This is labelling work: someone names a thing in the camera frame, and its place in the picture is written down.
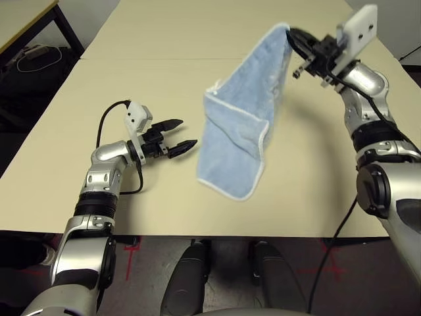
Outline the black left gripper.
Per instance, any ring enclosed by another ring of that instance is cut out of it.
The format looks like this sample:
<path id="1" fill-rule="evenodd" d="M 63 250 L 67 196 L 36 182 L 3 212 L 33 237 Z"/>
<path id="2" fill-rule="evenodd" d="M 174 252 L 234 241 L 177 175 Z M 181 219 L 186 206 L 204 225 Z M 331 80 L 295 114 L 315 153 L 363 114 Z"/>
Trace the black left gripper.
<path id="1" fill-rule="evenodd" d="M 173 130 L 182 123 L 183 120 L 172 118 L 152 124 L 151 128 L 141 135 L 144 141 L 144 144 L 141 145 L 143 156 L 145 158 L 167 156 L 169 159 L 172 159 L 193 148 L 196 145 L 197 140 L 185 140 L 171 148 L 167 148 L 164 144 L 162 132 Z"/>

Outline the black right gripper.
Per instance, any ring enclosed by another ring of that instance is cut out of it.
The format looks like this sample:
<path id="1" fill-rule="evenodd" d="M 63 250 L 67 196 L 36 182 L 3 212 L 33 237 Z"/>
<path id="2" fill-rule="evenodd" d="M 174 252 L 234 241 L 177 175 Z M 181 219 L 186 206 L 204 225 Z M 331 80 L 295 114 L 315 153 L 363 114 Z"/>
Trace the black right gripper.
<path id="1" fill-rule="evenodd" d="M 338 84 L 338 81 L 329 75 L 334 69 L 334 60 L 341 53 L 335 38 L 327 35 L 319 40 L 307 31 L 291 28 L 287 32 L 287 40 L 294 52 L 303 59 L 303 63 L 293 72 L 295 79 L 307 72 L 311 76 L 320 77 L 325 85 Z"/>

